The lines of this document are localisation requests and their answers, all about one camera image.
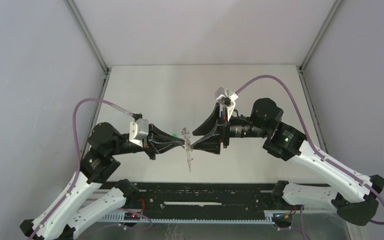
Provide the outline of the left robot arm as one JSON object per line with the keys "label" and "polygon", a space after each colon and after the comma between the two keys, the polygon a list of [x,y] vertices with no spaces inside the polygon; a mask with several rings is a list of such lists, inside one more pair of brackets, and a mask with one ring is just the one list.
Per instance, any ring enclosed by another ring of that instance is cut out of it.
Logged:
{"label": "left robot arm", "polygon": [[144,152],[155,160],[173,148],[184,145],[172,136],[139,119],[130,124],[129,133],[120,133],[108,122],[97,124],[88,138],[89,151],[79,163],[68,185],[58,198],[35,219],[26,219],[20,230],[30,240],[75,240],[88,227],[115,209],[133,208],[138,189],[128,179],[119,180],[105,196],[87,206],[83,203],[98,190],[121,165],[117,155]]}

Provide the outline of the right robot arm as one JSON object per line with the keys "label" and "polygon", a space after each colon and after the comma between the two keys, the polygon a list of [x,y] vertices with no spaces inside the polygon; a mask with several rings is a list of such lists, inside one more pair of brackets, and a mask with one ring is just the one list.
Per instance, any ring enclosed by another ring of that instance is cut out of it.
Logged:
{"label": "right robot arm", "polygon": [[232,138],[262,138],[262,147],[269,155],[307,168],[326,182],[320,187],[278,181],[270,196],[275,208],[301,205],[334,210],[357,226],[373,222],[384,178],[359,174],[312,146],[303,132],[282,122],[283,113],[270,98],[257,99],[250,116],[229,116],[227,108],[217,103],[210,116],[193,131],[198,140],[191,147],[218,155]]}

